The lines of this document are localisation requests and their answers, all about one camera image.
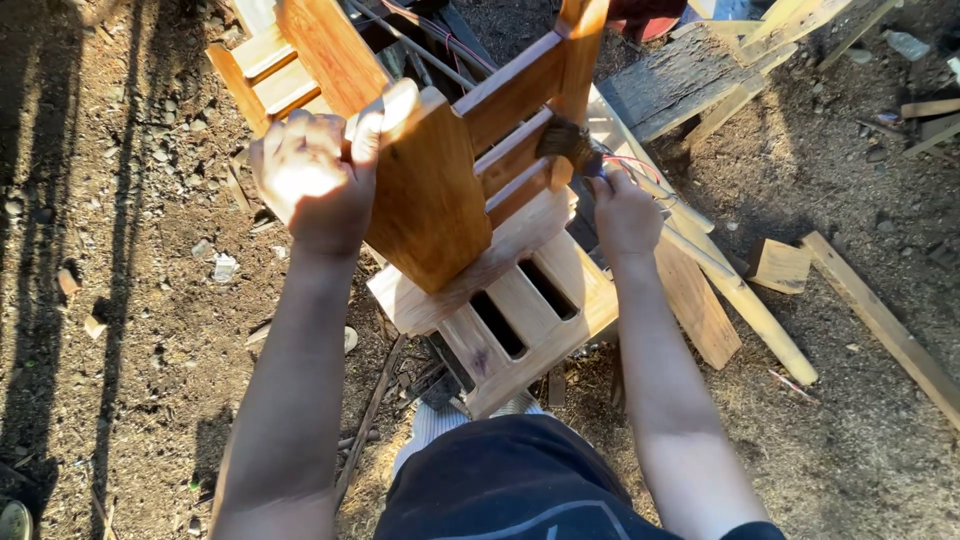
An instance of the dirt ground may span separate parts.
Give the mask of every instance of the dirt ground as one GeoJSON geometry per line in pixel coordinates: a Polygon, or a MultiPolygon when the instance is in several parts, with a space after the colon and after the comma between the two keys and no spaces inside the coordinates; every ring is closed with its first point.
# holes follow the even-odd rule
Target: dirt ground
{"type": "MultiPolygon", "coordinates": [[[[553,16],[549,0],[455,4],[501,64],[553,16]]],[[[230,196],[228,158],[250,132],[203,54],[210,41],[232,47],[243,37],[229,35],[225,0],[196,6],[3,5],[0,462],[23,477],[0,471],[0,493],[28,503],[43,538],[102,537],[94,494],[120,538],[206,529],[229,424],[262,345],[244,342],[270,320],[282,287],[287,262],[277,248],[289,253],[289,235],[280,226],[251,233],[264,212],[256,204],[244,212],[230,196]],[[229,282],[213,281],[210,259],[192,255],[204,238],[240,264],[229,282]],[[68,299],[56,284],[63,267],[83,285],[68,299]],[[84,331],[90,314],[107,324],[96,339],[84,331]]],[[[908,3],[884,24],[939,43],[958,8],[908,3]]],[[[870,62],[842,59],[818,74],[808,59],[864,10],[854,13],[805,39],[715,136],[692,149],[668,136],[655,155],[716,221],[718,243],[741,257],[761,236],[792,241],[818,229],[842,242],[960,381],[960,274],[928,257],[942,243],[960,250],[958,167],[905,159],[902,141],[860,136],[854,124],[927,97],[945,79],[932,61],[910,65],[877,30],[864,37],[870,62]],[[889,151],[882,167],[866,162],[877,146],[889,151]],[[877,227],[885,221],[892,231],[877,227]]],[[[637,55],[608,35],[597,80],[637,55]]],[[[960,146],[945,151],[956,157],[960,146]]],[[[249,171],[241,183],[249,187],[249,171]]],[[[364,258],[354,276],[348,324],[359,345],[347,359],[344,437],[355,434],[392,345],[364,286],[373,272],[364,258]]],[[[819,403],[770,377],[776,360],[733,312],[744,347],[723,371],[702,370],[773,519],[794,538],[960,537],[958,434],[943,414],[816,272],[803,294],[757,293],[819,370],[809,390],[819,403]]],[[[556,413],[656,520],[630,430],[609,404],[612,352],[570,364],[567,407],[556,413]]],[[[413,346],[400,370],[415,375],[428,361],[413,346]]],[[[342,538],[372,535],[412,414],[392,391],[376,420],[382,439],[364,452],[342,508],[342,538]]]]}

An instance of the person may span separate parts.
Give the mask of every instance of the person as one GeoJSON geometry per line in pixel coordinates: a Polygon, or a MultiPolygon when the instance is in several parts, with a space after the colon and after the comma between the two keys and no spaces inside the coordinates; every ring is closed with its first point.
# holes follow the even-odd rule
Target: person
{"type": "MultiPolygon", "coordinates": [[[[341,329],[371,217],[382,122],[366,114],[346,143],[343,118],[294,110],[251,146],[261,196],[294,240],[225,450],[213,538],[335,535],[341,329]]],[[[615,473],[574,430],[547,414],[506,414],[463,423],[407,453],[373,538],[783,538],[667,306],[654,262],[656,204],[623,172],[590,181],[619,301],[628,418],[662,528],[634,513],[615,473]]]]}

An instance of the paintbrush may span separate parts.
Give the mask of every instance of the paintbrush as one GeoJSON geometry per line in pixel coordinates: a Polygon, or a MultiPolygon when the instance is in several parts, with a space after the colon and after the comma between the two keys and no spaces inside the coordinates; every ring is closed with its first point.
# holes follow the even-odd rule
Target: paintbrush
{"type": "Polygon", "coordinates": [[[554,116],[550,119],[540,142],[537,144],[537,158],[563,156],[573,165],[573,170],[584,177],[607,179],[603,170],[604,148],[593,140],[590,130],[554,116]]]}

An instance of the black shirt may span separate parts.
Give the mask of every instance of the black shirt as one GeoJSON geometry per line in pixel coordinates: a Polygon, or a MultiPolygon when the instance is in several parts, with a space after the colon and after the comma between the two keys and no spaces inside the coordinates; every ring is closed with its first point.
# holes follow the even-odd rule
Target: black shirt
{"type": "MultiPolygon", "coordinates": [[[[670,540],[638,516],[616,475],[583,438],[548,415],[470,422],[400,468],[375,540],[670,540]]],[[[783,540],[769,523],[723,540],[783,540]]]]}

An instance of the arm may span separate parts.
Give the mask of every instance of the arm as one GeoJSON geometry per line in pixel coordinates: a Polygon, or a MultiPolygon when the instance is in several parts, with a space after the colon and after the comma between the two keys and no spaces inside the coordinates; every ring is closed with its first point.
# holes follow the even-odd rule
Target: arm
{"type": "Polygon", "coordinates": [[[295,110],[251,145],[264,200],[290,229],[290,269],[224,453],[216,538],[333,538],[333,472],[350,281],[370,223],[380,117],[357,128],[295,110]]]}
{"type": "Polygon", "coordinates": [[[659,209],[622,171],[610,179],[591,179],[597,232],[620,304],[636,454],[663,527],[688,540],[717,540],[745,523],[769,521],[667,305],[653,253],[659,209]]]}

